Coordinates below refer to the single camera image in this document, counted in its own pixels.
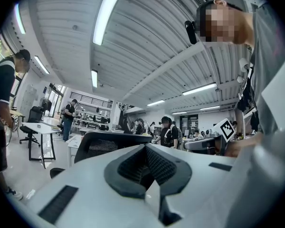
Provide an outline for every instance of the white floor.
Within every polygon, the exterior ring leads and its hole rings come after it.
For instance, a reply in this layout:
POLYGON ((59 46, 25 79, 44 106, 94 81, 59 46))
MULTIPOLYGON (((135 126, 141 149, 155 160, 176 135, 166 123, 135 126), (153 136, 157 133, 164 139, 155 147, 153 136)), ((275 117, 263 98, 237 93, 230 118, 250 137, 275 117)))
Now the white floor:
MULTIPOLYGON (((57 119, 45 118, 45 122, 56 126, 57 119)), ((40 134, 34 135, 40 143, 40 134)), ((62 136, 53 134, 53 144, 56 160, 45 161, 46 169, 41 161, 29 161, 28 141, 19 144, 20 139, 24 139, 26 134, 19 130, 13 133, 10 144, 7 147, 8 168, 4 172, 7 184, 23 193, 23 202, 26 203, 41 187, 51 181, 50 169, 54 167, 68 168, 67 166, 67 143, 62 140, 62 136)), ((53 157, 50 143, 50 135, 43 136, 43 152, 45 157, 53 157)), ((40 158, 41 151, 38 144, 32 142, 33 158, 40 158)))

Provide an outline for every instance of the black rubber pad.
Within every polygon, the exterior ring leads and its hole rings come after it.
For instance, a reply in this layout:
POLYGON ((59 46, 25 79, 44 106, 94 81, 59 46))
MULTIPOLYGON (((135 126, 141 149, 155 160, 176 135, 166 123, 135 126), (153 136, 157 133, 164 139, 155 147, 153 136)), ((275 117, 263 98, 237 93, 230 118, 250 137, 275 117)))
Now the black rubber pad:
POLYGON ((40 212, 39 216, 47 222, 54 224, 68 203, 71 201, 78 188, 65 186, 40 212))
POLYGON ((214 162, 210 163, 209 166, 221 169, 223 171, 230 171, 232 168, 231 165, 224 165, 224 164, 214 163, 214 162))

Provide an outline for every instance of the mesh chair back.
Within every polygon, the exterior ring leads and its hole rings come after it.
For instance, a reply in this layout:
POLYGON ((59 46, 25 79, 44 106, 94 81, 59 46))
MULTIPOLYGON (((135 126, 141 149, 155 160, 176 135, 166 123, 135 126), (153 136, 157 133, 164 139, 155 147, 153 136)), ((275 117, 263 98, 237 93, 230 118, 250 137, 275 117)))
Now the mesh chair back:
POLYGON ((118 149, 127 148, 141 143, 150 143, 151 136, 136 134, 90 132, 86 133, 80 143, 75 163, 86 158, 102 155, 118 149))
POLYGON ((28 123, 39 122, 42 118, 42 114, 43 113, 39 106, 33 106, 32 109, 29 111, 28 123))

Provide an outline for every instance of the fluorescent light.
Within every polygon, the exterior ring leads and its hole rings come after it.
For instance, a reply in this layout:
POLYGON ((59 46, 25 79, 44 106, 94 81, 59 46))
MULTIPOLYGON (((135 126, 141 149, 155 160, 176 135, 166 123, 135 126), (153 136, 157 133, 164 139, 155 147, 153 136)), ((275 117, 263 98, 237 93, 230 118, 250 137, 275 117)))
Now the fluorescent light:
POLYGON ((92 71, 91 71, 91 75, 92 75, 92 84, 93 84, 93 87, 97 88, 98 72, 97 72, 96 70, 92 70, 92 71))
POLYGON ((15 16, 16 16, 16 20, 17 20, 20 32, 21 32, 21 34, 25 34, 25 29, 23 27, 21 17, 20 17, 19 4, 18 3, 16 4, 14 11, 15 11, 15 16))
POLYGON ((39 65, 42 67, 42 69, 49 74, 48 70, 43 66, 42 62, 40 61, 40 59, 38 58, 38 56, 34 56, 34 58, 36 59, 36 61, 39 63, 39 65))
POLYGON ((212 107, 207 107, 207 108, 201 108, 201 111, 206 111, 206 110, 211 110, 211 109, 216 109, 216 108, 219 108, 219 105, 212 106, 212 107))
POLYGON ((152 106, 152 105, 157 105, 157 104, 160 104, 160 103, 163 103, 163 102, 165 102, 165 101, 163 101, 163 100, 160 100, 160 101, 157 101, 157 102, 154 102, 154 103, 151 103, 151 104, 147 104, 147 106, 152 106))
POLYGON ((175 112, 175 113, 172 113, 173 115, 177 115, 177 114, 185 114, 187 112, 175 112))
POLYGON ((199 88, 196 88, 196 89, 192 89, 192 90, 189 90, 189 91, 185 91, 185 92, 183 92, 182 94, 183 94, 183 95, 190 95, 190 94, 193 94, 193 93, 196 93, 196 92, 199 92, 199 91, 203 91, 203 90, 206 90, 206 89, 214 88, 214 87, 216 87, 216 86, 217 86, 216 83, 212 83, 212 84, 205 85, 205 86, 202 86, 202 87, 199 87, 199 88))
POLYGON ((101 45, 104 39, 105 28, 117 0, 103 0, 97 15, 94 29, 93 43, 101 45))

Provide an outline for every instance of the pants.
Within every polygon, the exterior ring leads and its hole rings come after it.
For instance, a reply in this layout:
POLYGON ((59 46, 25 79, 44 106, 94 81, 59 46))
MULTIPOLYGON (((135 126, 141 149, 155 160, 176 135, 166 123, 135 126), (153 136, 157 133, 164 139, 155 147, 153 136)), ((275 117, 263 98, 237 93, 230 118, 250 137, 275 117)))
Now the pants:
POLYGON ((64 123, 64 127, 63 127, 63 140, 67 141, 68 140, 68 135, 70 133, 71 130, 71 125, 72 125, 72 120, 67 119, 67 118, 63 118, 63 123, 64 123))

